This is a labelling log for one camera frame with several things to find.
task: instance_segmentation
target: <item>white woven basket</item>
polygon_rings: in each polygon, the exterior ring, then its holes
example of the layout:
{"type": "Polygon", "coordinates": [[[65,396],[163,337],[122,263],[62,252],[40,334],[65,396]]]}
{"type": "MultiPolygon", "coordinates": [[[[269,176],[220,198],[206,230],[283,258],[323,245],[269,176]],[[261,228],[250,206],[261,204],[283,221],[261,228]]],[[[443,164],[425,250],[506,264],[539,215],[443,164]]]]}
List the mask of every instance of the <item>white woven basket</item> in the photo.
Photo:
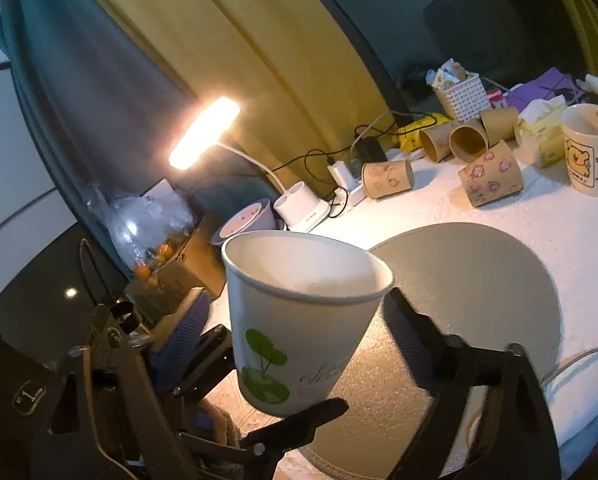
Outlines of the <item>white woven basket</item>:
{"type": "Polygon", "coordinates": [[[470,77],[465,81],[447,90],[434,91],[448,117],[461,123],[478,117],[482,110],[492,108],[479,74],[468,72],[468,75],[470,77]]]}

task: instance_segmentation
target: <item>round gray placemat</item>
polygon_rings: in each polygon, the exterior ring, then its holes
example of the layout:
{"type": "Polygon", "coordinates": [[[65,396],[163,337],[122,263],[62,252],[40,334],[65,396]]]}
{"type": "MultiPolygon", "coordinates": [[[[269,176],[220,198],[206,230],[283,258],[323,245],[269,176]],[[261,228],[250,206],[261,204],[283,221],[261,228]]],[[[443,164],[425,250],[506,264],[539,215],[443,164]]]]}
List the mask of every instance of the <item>round gray placemat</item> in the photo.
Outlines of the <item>round gray placemat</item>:
{"type": "MultiPolygon", "coordinates": [[[[447,223],[404,233],[370,252],[388,264],[396,286],[442,332],[481,348],[521,343],[539,377],[555,365],[557,293],[541,261],[516,238],[480,224],[447,223]]],[[[473,388],[445,472],[466,459],[467,426],[483,395],[484,388],[473,388]]],[[[333,478],[386,478],[431,399],[413,383],[382,308],[332,396],[347,400],[350,409],[319,428],[304,455],[333,478]]]]}

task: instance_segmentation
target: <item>white tablecloth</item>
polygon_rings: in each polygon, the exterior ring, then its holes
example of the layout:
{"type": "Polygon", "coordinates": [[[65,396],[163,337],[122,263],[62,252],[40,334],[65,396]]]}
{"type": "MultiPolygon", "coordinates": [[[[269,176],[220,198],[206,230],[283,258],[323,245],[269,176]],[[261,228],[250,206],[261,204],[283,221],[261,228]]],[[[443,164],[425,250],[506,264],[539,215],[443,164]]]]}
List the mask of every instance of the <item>white tablecloth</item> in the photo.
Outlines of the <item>white tablecloth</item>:
{"type": "MultiPolygon", "coordinates": [[[[522,165],[525,189],[517,196],[474,209],[460,187],[453,159],[413,163],[415,187],[381,200],[365,199],[349,212],[328,219],[313,234],[336,238],[363,249],[400,233],[442,222],[475,222],[507,232],[530,247],[556,284],[562,317],[559,359],[598,346],[598,198],[570,187],[563,161],[546,170],[522,165]]],[[[214,303],[209,326],[229,325],[226,291],[214,303]]],[[[242,431],[271,417],[251,409],[238,394],[232,373],[213,393],[242,431]]],[[[598,415],[598,355],[582,360],[555,380],[546,392],[563,444],[598,415]]],[[[325,478],[296,452],[280,464],[291,478],[325,478]]]]}

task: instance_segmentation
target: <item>gray curtain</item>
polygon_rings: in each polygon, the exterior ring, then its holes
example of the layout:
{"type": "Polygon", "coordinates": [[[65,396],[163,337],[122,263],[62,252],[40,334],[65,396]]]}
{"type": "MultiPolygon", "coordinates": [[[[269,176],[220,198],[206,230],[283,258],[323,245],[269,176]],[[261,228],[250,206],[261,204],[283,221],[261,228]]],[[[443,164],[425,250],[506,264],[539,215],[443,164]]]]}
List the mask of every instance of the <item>gray curtain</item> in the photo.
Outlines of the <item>gray curtain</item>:
{"type": "MultiPolygon", "coordinates": [[[[229,218],[276,191],[261,178],[206,178],[176,172],[170,150],[200,103],[161,71],[95,0],[3,0],[0,47],[30,133],[64,199],[107,252],[106,230],[84,205],[88,183],[140,194],[163,177],[197,209],[229,218]]],[[[256,174],[245,160],[213,149],[215,174],[256,174]]]]}

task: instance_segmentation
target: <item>clear plastic bag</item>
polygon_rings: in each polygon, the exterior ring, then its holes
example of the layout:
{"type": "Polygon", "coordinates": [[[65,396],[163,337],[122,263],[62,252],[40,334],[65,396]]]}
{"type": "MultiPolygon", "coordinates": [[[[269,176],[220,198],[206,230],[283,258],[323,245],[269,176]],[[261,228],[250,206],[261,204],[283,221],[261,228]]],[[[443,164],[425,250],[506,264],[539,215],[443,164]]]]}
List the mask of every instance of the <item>clear plastic bag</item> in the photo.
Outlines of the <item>clear plastic bag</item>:
{"type": "Polygon", "coordinates": [[[98,184],[91,184],[86,204],[108,229],[121,259],[135,272],[165,263],[196,224],[179,192],[158,198],[117,193],[108,203],[98,184]]]}

